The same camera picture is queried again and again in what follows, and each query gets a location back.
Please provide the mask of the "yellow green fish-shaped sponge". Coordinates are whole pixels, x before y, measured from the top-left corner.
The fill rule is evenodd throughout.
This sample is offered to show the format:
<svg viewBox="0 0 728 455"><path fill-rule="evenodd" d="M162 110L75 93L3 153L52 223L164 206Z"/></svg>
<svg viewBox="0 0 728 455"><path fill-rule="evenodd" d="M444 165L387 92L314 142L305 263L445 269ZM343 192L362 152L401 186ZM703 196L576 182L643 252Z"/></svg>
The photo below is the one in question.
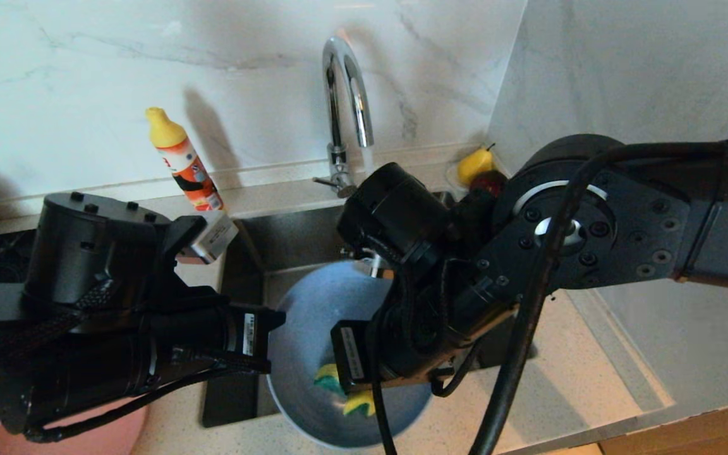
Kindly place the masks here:
<svg viewBox="0 0 728 455"><path fill-rule="evenodd" d="M346 394L341 387L335 363L327 363L321 366L313 378L313 385L344 398L343 415L361 414L372 417L376 414L373 392L356 391L352 392L352 394Z"/></svg>

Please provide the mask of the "blue plate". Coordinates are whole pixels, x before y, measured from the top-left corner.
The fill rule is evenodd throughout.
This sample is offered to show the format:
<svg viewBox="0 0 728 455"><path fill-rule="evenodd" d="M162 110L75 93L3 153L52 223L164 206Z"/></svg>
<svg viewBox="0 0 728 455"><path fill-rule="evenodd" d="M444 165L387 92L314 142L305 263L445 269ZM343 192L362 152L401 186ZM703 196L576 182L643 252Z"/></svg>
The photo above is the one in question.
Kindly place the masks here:
<svg viewBox="0 0 728 455"><path fill-rule="evenodd" d="M340 388L316 385L321 366L334 362L331 331L341 320L368 322L392 283L376 279L356 262L313 270L282 297L286 322L269 336L269 389L278 409L304 435L335 449L364 449L382 443L376 417L344 414Z"/></svg>

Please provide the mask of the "orange yellow detergent bottle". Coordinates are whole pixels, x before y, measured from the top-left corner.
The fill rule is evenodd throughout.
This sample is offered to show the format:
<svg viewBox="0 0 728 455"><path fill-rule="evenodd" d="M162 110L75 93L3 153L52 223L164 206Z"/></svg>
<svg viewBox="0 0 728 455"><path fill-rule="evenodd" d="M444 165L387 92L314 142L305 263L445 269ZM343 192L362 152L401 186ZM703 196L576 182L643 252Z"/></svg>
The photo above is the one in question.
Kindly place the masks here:
<svg viewBox="0 0 728 455"><path fill-rule="evenodd" d="M223 210L219 190L185 128L171 120L161 107L148 107L145 118L149 122L151 144L193 207L198 211Z"/></svg>

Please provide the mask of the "chrome curved faucet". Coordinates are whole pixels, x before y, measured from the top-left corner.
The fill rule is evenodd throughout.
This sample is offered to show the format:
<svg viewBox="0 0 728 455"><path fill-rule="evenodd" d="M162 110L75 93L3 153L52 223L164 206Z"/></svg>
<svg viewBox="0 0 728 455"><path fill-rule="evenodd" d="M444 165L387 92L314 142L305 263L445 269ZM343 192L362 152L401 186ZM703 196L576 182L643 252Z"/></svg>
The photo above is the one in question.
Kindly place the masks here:
<svg viewBox="0 0 728 455"><path fill-rule="evenodd" d="M366 83L358 60L348 39L339 33L329 37L324 44L322 76L331 135L326 146L329 178L314 178L313 181L331 188L338 198L349 198L355 193L356 184L348 162L348 148L342 138L341 90L347 92L359 147L372 147L375 136Z"/></svg>

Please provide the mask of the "stainless steel sink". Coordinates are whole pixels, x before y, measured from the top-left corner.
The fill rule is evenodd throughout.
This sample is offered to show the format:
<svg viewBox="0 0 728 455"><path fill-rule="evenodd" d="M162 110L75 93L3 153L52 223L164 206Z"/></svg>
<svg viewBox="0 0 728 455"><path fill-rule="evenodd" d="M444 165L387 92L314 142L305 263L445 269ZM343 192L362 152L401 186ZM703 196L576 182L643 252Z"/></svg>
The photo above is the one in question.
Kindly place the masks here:
<svg viewBox="0 0 728 455"><path fill-rule="evenodd" d="M353 262L372 281L369 253L350 253L336 231L341 205L235 220L239 234L223 255L219 285L234 303L272 309L303 277L336 262ZM206 384L200 423L219 427L279 412L265 375L228 375Z"/></svg>

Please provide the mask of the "pink plate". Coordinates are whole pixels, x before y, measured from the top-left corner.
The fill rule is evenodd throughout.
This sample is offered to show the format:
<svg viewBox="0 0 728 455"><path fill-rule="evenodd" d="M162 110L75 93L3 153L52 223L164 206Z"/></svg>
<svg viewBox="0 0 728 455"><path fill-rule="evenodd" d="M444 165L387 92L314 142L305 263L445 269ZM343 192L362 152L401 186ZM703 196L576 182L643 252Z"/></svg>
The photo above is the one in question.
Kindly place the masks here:
<svg viewBox="0 0 728 455"><path fill-rule="evenodd" d="M12 435L0 424L0 455L130 455L142 434L148 408L61 442L39 444Z"/></svg>

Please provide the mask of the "dark red apple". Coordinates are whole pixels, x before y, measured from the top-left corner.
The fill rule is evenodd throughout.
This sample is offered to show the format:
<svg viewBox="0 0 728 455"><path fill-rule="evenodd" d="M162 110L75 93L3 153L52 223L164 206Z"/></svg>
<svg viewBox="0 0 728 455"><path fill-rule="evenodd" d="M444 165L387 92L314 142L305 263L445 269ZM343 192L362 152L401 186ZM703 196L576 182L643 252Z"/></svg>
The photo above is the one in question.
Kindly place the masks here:
<svg viewBox="0 0 728 455"><path fill-rule="evenodd" d="M504 191L508 177L499 170L492 169L474 176L468 185L469 192L483 191L497 198Z"/></svg>

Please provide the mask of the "yellow pear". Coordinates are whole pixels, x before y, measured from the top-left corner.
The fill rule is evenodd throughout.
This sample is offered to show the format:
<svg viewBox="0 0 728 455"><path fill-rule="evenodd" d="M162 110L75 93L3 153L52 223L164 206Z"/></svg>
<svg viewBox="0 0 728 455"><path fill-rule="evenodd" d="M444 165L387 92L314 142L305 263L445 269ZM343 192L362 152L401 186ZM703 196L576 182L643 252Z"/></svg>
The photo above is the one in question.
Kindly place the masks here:
<svg viewBox="0 0 728 455"><path fill-rule="evenodd" d="M469 186L480 174L497 169L491 151L492 147L493 145L480 147L459 161L456 167L456 177L459 184Z"/></svg>

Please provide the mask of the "brown wooden cabinet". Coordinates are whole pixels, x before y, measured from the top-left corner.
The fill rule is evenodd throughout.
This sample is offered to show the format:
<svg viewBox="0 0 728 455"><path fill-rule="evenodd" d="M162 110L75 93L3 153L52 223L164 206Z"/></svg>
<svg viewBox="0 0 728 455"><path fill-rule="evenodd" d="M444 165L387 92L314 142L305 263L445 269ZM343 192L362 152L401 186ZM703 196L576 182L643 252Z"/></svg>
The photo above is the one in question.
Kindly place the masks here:
<svg viewBox="0 0 728 455"><path fill-rule="evenodd" d="M599 442L603 455L728 455L728 407Z"/></svg>

